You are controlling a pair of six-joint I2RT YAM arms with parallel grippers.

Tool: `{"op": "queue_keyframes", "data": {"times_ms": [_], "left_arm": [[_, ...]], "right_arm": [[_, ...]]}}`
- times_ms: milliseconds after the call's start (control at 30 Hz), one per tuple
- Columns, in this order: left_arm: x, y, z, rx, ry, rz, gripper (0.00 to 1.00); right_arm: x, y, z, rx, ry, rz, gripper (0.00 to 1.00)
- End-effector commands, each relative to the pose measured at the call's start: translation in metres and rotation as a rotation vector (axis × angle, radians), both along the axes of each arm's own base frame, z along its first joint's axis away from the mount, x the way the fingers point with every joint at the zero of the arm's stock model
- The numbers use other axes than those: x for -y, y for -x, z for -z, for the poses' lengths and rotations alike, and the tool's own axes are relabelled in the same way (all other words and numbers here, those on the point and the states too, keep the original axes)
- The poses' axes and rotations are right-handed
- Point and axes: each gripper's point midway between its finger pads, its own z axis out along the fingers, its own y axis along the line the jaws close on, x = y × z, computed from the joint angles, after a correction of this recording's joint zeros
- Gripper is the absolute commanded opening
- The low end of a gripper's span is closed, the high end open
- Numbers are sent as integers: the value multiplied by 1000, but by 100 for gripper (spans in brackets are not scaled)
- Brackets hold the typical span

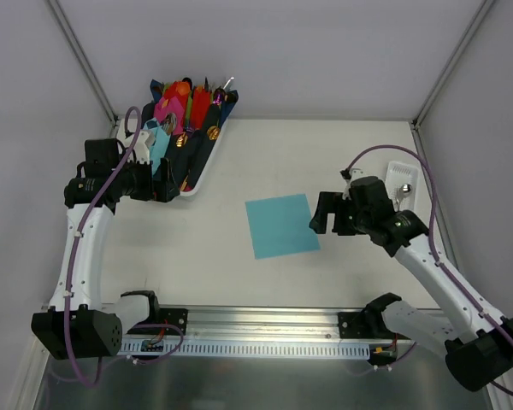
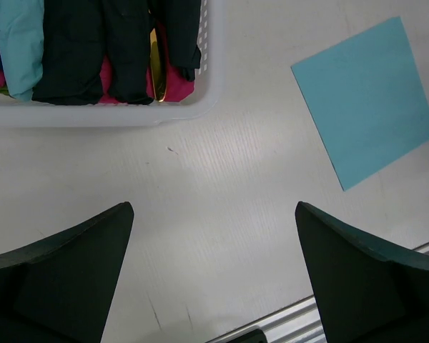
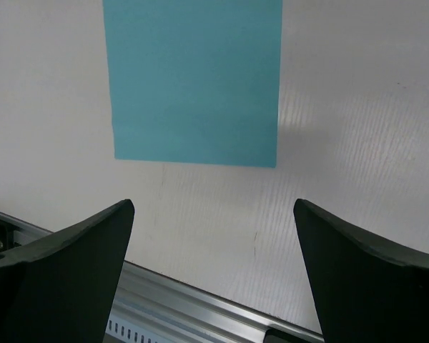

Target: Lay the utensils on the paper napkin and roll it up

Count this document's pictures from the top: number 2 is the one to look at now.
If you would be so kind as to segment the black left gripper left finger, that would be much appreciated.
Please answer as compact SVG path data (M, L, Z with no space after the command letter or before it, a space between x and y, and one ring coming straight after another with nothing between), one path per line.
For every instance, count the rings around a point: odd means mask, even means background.
M133 220L123 202L0 254L0 342L100 342Z

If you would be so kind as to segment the light blue paper napkin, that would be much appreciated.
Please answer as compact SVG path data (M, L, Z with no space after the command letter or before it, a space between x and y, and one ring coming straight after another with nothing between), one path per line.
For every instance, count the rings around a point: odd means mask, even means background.
M291 67L343 190L429 141L429 105L402 19Z

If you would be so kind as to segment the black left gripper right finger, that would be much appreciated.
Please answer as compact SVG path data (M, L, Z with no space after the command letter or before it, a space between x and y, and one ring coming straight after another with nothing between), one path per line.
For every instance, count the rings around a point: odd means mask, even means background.
M295 219L328 342L429 342L429 255L306 202Z

